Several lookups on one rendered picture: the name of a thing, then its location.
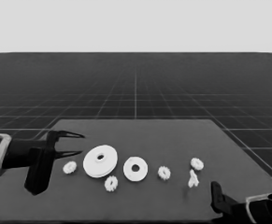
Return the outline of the large thick white disc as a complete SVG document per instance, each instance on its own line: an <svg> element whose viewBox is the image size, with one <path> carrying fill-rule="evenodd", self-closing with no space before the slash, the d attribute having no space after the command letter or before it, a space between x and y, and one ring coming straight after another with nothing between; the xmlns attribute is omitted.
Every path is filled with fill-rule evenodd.
<svg viewBox="0 0 272 224"><path fill-rule="evenodd" d="M91 149L83 159L85 173L93 178L108 175L118 162L117 150L109 145L101 145Z"/></svg>

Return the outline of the small white T-shaped piece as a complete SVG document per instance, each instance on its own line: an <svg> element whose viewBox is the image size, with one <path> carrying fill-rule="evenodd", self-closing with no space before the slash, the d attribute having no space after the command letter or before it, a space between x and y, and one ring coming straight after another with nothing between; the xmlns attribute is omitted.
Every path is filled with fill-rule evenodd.
<svg viewBox="0 0 272 224"><path fill-rule="evenodd" d="M190 179L188 181L188 186L190 188L197 187L199 185L199 180L197 174L194 172L193 169L190 170Z"/></svg>

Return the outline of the small white toothed gear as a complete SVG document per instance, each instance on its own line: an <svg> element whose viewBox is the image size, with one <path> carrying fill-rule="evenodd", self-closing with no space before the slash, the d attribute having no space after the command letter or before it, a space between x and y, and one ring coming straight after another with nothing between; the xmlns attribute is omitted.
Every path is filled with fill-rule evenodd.
<svg viewBox="0 0 272 224"><path fill-rule="evenodd" d="M118 179L116 176L112 175L112 176L109 176L106 181L105 181L105 189L106 191L114 191L117 187L118 187Z"/></svg>
<svg viewBox="0 0 272 224"><path fill-rule="evenodd" d="M158 176L163 180L168 180L171 176L170 169L166 166L160 166L158 169Z"/></svg>
<svg viewBox="0 0 272 224"><path fill-rule="evenodd" d="M66 163L63 167L63 172L66 175L70 175L72 173L74 173L77 169L77 163L75 161L69 161L68 163Z"/></svg>
<svg viewBox="0 0 272 224"><path fill-rule="evenodd" d="M191 166L194 168L194 170L201 171L204 168L204 163L198 158L192 158Z"/></svg>

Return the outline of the white round carrier with pins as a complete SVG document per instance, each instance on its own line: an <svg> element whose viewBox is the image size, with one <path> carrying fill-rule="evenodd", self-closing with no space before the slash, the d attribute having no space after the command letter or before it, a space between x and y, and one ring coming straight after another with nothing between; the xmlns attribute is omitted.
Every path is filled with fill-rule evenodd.
<svg viewBox="0 0 272 224"><path fill-rule="evenodd" d="M142 181L148 174L148 164L140 157L130 157L123 166L123 173L125 177L133 182Z"/></svg>

